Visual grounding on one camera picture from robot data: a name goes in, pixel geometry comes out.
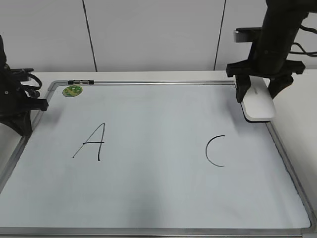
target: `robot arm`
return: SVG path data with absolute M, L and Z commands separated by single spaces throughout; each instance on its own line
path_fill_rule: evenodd
M 42 83 L 36 76 L 30 74 L 32 71 L 32 68 L 10 69 L 6 64 L 0 36 L 0 123 L 26 136 L 32 133 L 31 110 L 46 111 L 48 108 L 47 100 L 38 99 L 40 93 L 37 90 L 41 88 Z M 28 81 L 28 78 L 34 79 L 38 86 L 21 84 L 22 81 Z
M 317 12 L 317 0 L 266 0 L 262 28 L 238 28 L 237 42 L 252 42 L 247 60 L 227 65 L 228 77 L 236 76 L 238 103 L 251 87 L 250 76 L 269 78 L 272 99 L 293 82 L 292 73 L 302 74 L 301 61 L 287 60 L 302 21 Z

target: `round sticker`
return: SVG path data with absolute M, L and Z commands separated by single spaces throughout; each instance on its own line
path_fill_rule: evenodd
M 63 95 L 68 98 L 76 97 L 83 92 L 80 86 L 72 85 L 63 90 Z

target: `whiteboard surface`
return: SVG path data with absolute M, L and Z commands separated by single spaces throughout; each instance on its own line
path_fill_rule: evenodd
M 302 228 L 265 124 L 233 85 L 58 87 L 0 194 L 1 227 Z M 106 123 L 98 144 L 77 149 Z M 90 141 L 100 141 L 98 130 Z M 205 156 L 224 168 L 213 166 Z

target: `white eraser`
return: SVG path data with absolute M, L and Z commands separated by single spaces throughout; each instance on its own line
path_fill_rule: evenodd
M 241 102 L 245 118 L 251 122 L 271 121 L 276 110 L 263 78 L 250 76 L 250 80 L 251 87 Z

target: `table surface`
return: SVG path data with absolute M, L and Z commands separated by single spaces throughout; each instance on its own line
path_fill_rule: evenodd
M 224 71 L 182 72 L 55 72 L 35 73 L 43 82 L 42 96 L 55 80 L 90 79 L 102 81 L 202 81 L 232 80 Z M 294 83 L 274 99 L 277 116 L 273 123 L 284 148 L 295 167 L 309 196 L 317 197 L 314 182 L 317 180 L 317 125 L 316 103 L 317 70 L 306 70 L 303 75 L 294 75 Z M 0 125 L 0 171 L 4 168 L 20 136 L 10 128 Z

